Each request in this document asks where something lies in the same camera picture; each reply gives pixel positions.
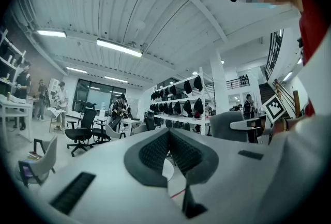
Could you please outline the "small wooden table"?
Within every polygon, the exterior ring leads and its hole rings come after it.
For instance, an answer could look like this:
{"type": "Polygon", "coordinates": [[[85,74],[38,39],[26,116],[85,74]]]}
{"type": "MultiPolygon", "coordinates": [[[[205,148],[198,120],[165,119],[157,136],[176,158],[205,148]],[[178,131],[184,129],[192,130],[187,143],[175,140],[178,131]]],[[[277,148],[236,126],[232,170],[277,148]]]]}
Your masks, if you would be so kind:
{"type": "Polygon", "coordinates": [[[63,109],[56,109],[54,107],[48,107],[47,110],[51,112],[51,119],[49,124],[49,132],[51,132],[52,126],[60,127],[60,131],[64,133],[63,126],[62,126],[62,113],[66,113],[63,109]]]}

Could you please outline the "staircase with wooden railing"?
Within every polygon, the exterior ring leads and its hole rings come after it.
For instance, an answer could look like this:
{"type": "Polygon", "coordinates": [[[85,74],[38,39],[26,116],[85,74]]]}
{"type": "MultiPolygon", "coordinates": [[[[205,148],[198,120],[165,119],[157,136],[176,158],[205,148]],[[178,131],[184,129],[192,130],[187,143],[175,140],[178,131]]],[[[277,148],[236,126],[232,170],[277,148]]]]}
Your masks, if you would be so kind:
{"type": "Polygon", "coordinates": [[[274,95],[278,97],[285,108],[285,118],[299,118],[302,116],[302,109],[297,90],[289,92],[282,84],[275,80],[270,86],[268,83],[260,84],[260,95],[262,103],[266,103],[274,95]]]}

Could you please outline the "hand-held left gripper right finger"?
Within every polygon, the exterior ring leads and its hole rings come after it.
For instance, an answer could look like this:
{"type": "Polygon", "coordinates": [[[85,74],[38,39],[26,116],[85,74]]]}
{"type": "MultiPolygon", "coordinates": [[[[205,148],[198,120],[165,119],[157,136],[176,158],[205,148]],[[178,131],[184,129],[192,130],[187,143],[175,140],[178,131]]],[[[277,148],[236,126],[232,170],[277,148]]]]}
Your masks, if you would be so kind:
{"type": "Polygon", "coordinates": [[[188,185],[204,184],[216,172],[219,156],[212,148],[184,132],[169,129],[169,151],[188,185]]]}

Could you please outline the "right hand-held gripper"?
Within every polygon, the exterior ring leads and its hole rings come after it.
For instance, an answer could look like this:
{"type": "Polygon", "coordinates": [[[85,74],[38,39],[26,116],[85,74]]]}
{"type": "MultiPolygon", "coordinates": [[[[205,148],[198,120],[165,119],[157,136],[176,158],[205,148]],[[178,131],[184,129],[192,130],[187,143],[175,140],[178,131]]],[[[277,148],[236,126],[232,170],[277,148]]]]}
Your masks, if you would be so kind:
{"type": "Polygon", "coordinates": [[[284,105],[279,97],[274,95],[262,105],[260,115],[243,121],[231,122],[230,128],[238,131],[253,131],[257,143],[269,144],[274,123],[284,113],[284,105]]]}

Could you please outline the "stack of books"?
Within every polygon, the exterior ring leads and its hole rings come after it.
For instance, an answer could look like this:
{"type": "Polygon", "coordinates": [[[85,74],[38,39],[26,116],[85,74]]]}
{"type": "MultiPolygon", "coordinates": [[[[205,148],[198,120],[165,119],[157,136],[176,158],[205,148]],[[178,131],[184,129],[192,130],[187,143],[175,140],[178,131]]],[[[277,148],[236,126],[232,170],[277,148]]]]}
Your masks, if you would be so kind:
{"type": "Polygon", "coordinates": [[[37,154],[36,152],[33,152],[33,151],[28,152],[28,154],[27,154],[27,159],[31,159],[31,160],[36,161],[36,160],[39,160],[41,158],[42,158],[41,155],[39,155],[39,154],[37,154]]]}

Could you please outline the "person's red jersey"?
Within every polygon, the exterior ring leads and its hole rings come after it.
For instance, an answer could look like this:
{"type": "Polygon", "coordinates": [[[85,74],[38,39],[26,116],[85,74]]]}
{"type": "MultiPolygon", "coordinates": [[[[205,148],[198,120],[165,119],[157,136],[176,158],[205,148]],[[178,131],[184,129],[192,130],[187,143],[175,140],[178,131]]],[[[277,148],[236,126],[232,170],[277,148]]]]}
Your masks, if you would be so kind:
{"type": "Polygon", "coordinates": [[[299,28],[303,42],[303,65],[306,65],[329,28],[331,14],[323,0],[302,0],[302,5],[299,28]]]}

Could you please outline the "row of black bags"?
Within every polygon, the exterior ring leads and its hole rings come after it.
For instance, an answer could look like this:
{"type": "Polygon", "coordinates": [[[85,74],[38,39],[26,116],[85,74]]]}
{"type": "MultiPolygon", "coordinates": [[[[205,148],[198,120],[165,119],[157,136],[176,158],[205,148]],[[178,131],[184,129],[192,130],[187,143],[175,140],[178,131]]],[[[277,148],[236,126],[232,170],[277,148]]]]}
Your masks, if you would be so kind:
{"type": "Polygon", "coordinates": [[[149,111],[167,127],[205,134],[207,88],[200,73],[184,80],[160,86],[151,94],[149,111]]]}

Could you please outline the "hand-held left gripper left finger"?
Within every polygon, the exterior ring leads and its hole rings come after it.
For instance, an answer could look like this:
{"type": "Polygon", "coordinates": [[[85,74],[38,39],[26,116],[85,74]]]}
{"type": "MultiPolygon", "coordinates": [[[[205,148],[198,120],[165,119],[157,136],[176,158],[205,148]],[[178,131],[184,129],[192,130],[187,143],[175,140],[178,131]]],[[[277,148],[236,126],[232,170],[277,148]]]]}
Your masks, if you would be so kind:
{"type": "Polygon", "coordinates": [[[169,150],[169,131],[153,131],[151,136],[135,143],[125,152],[125,168],[144,186],[166,188],[168,180],[162,172],[169,150]]]}

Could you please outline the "grey fleece cloth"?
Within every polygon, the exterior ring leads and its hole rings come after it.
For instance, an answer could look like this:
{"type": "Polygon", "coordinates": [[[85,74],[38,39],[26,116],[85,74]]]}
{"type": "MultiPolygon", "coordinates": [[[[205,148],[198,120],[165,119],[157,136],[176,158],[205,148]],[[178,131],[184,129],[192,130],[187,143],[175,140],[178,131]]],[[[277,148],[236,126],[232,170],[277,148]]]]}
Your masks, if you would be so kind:
{"type": "Polygon", "coordinates": [[[246,130],[234,130],[232,122],[244,121],[243,114],[238,111],[228,111],[209,118],[212,137],[237,142],[248,142],[246,130]]]}

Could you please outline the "black balcony railing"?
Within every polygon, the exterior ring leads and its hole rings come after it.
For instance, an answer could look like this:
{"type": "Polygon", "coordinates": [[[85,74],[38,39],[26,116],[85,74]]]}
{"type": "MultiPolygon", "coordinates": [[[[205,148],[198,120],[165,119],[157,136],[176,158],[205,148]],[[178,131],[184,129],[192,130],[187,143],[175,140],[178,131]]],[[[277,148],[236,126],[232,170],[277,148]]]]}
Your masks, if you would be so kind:
{"type": "Polygon", "coordinates": [[[227,84],[227,89],[236,89],[244,86],[249,86],[250,82],[248,76],[245,75],[245,76],[240,76],[237,79],[226,81],[226,84],[227,84]]]}

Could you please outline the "white shelf rack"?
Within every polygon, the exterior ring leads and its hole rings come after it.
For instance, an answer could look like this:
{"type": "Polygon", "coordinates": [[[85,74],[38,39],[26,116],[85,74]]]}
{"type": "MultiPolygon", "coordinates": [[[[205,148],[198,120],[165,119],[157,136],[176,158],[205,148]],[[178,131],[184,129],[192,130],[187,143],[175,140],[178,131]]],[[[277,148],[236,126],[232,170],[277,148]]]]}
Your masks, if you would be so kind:
{"type": "Polygon", "coordinates": [[[151,94],[149,111],[164,123],[188,123],[194,132],[210,136],[209,118],[216,113],[214,80],[200,67],[188,78],[158,85],[151,94]]]}

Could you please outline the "person's right forearm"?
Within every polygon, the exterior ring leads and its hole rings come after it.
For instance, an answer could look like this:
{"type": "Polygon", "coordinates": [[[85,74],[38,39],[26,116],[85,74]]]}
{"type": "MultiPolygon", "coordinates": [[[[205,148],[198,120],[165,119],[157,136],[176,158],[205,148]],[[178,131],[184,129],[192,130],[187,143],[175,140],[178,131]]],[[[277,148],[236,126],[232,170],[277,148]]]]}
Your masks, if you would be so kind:
{"type": "Polygon", "coordinates": [[[295,119],[281,118],[281,119],[275,121],[275,123],[273,124],[271,134],[272,134],[272,136],[275,136],[278,133],[289,131],[289,130],[293,129],[298,122],[300,122],[306,118],[307,118],[306,116],[301,116],[301,117],[295,118],[295,119]]]}

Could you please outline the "white shelf with items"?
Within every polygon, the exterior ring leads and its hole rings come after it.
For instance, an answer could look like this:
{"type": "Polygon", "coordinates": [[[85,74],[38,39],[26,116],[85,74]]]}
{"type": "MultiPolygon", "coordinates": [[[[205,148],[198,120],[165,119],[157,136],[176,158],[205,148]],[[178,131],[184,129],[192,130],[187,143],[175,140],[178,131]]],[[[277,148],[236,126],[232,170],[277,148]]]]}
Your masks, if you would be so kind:
{"type": "Polygon", "coordinates": [[[7,34],[7,29],[0,29],[0,95],[14,93],[16,79],[23,70],[26,53],[15,47],[7,38],[7,34]]]}

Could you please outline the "dark glass window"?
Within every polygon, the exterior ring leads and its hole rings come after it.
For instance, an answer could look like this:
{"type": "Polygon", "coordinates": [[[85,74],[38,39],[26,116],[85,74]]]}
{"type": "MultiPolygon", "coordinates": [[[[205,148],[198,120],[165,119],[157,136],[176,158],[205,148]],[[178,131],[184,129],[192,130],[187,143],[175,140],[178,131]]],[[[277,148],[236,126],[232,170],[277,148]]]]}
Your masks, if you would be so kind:
{"type": "Polygon", "coordinates": [[[90,102],[96,110],[108,111],[117,98],[125,93],[124,88],[78,79],[71,109],[84,112],[86,104],[90,102]]]}

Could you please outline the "white desk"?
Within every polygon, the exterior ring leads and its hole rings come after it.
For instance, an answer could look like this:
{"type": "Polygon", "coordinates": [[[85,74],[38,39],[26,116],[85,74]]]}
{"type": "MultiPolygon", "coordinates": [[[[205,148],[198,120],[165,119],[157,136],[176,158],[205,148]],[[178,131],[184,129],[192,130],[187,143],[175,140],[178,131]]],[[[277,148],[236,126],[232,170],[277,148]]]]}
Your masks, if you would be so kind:
{"type": "Polygon", "coordinates": [[[133,125],[139,125],[141,124],[142,121],[139,120],[139,119],[129,119],[129,118],[126,118],[126,119],[121,119],[120,123],[119,123],[119,130],[121,130],[121,125],[124,125],[126,124],[127,125],[127,130],[126,130],[126,136],[129,137],[131,136],[132,134],[132,126],[133,125]]]}
{"type": "Polygon", "coordinates": [[[30,142],[33,141],[31,124],[32,124],[32,105],[29,103],[15,103],[7,99],[6,96],[0,95],[0,118],[2,119],[2,127],[0,128],[0,136],[4,139],[4,148],[10,152],[10,144],[7,136],[6,119],[10,117],[16,118],[19,122],[20,117],[25,118],[27,138],[30,142]]]}

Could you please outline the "grey shell chair black legs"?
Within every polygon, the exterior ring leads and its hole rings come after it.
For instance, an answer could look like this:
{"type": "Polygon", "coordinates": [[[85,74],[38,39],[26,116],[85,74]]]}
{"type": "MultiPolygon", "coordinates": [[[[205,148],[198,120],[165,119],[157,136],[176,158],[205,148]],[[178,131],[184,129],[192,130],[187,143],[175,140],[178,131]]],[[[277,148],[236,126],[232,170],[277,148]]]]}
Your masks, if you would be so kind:
{"type": "Polygon", "coordinates": [[[49,176],[50,172],[55,174],[54,166],[57,156],[57,136],[51,140],[34,139],[33,152],[41,155],[39,160],[25,159],[19,160],[14,170],[14,175],[17,180],[21,181],[24,186],[29,184],[42,185],[49,176]],[[33,175],[31,178],[24,176],[23,167],[28,167],[33,175]]]}
{"type": "Polygon", "coordinates": [[[114,131],[108,124],[105,124],[104,127],[105,127],[105,130],[106,130],[106,134],[110,138],[111,141],[119,140],[119,139],[122,139],[122,138],[126,137],[126,134],[124,132],[114,131]]]}
{"type": "Polygon", "coordinates": [[[137,135],[139,133],[146,132],[146,131],[147,131],[147,126],[145,124],[142,124],[142,125],[139,125],[137,128],[133,128],[132,134],[137,135]]]}

